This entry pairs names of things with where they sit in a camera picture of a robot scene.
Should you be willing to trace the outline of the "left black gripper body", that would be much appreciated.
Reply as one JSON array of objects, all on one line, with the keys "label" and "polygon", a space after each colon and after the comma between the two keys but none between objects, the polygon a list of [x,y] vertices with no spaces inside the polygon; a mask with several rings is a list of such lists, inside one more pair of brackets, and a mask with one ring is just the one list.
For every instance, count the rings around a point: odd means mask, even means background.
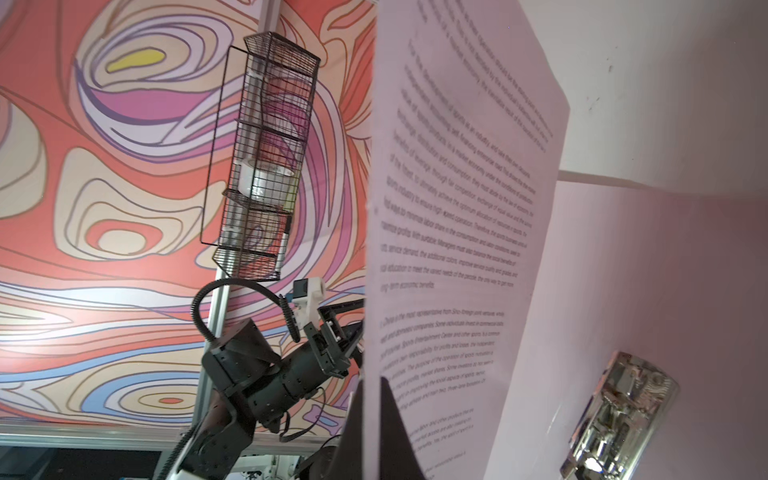
[{"label": "left black gripper body", "polygon": [[313,397],[331,378],[345,378],[361,363],[361,321],[341,326],[331,320],[309,328],[307,341],[287,356],[278,355],[255,323],[246,320],[204,354],[202,366],[222,399],[270,432],[290,427],[290,410]]}]

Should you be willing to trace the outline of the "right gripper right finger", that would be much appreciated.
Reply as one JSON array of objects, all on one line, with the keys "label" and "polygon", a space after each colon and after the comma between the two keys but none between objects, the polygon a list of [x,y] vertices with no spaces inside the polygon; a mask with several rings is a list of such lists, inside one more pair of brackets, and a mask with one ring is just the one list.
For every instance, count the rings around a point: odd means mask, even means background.
[{"label": "right gripper right finger", "polygon": [[392,389],[381,378],[380,479],[425,480],[409,440]]}]

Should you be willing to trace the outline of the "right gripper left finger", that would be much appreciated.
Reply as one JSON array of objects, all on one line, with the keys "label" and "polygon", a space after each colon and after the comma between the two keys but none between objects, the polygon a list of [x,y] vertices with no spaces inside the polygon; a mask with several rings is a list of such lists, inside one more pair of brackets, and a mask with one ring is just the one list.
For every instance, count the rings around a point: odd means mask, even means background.
[{"label": "right gripper left finger", "polygon": [[364,382],[352,396],[352,403],[341,436],[335,444],[319,450],[319,460],[311,468],[312,479],[363,479]]}]

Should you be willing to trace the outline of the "printed paper sheet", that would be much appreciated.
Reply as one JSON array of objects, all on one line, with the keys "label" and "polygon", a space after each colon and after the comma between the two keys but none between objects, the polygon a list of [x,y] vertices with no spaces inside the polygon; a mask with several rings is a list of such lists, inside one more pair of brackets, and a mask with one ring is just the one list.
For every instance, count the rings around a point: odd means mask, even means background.
[{"label": "printed paper sheet", "polygon": [[529,312],[570,114],[516,1],[383,1],[367,218],[364,475],[390,385],[428,479],[484,475]]}]

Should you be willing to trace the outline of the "pink folder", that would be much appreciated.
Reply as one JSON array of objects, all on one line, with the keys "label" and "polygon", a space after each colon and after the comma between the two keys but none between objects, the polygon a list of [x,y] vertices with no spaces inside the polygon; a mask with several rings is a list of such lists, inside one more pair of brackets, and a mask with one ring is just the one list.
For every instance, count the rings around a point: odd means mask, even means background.
[{"label": "pink folder", "polygon": [[639,479],[767,475],[767,202],[556,186],[485,475],[555,479],[615,351],[680,391]]}]

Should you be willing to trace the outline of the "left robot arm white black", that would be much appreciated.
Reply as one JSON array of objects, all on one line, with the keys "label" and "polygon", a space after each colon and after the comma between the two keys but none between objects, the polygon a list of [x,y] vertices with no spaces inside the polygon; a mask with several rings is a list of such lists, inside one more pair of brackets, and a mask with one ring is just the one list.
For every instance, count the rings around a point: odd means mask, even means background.
[{"label": "left robot arm white black", "polygon": [[258,425],[290,442],[280,427],[300,400],[330,378],[305,343],[280,357],[251,320],[216,339],[202,365],[215,392],[203,420],[182,436],[158,479],[224,479],[252,444]]}]

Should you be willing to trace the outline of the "metal folder clip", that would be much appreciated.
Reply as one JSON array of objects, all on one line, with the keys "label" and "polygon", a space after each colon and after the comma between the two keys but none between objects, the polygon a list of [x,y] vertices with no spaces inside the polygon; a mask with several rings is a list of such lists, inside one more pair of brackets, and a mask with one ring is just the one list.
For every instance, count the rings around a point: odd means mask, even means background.
[{"label": "metal folder clip", "polygon": [[632,478],[679,391],[662,369],[616,351],[571,436],[560,477]]}]

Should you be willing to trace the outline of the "white tape roll in basket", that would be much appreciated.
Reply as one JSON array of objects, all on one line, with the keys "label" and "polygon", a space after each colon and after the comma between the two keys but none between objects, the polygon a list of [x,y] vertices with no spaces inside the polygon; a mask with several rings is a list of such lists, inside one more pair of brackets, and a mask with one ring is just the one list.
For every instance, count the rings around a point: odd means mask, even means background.
[{"label": "white tape roll in basket", "polygon": [[296,181],[294,172],[286,167],[266,163],[255,168],[252,162],[240,162],[237,190],[251,201],[287,209],[295,200]]}]

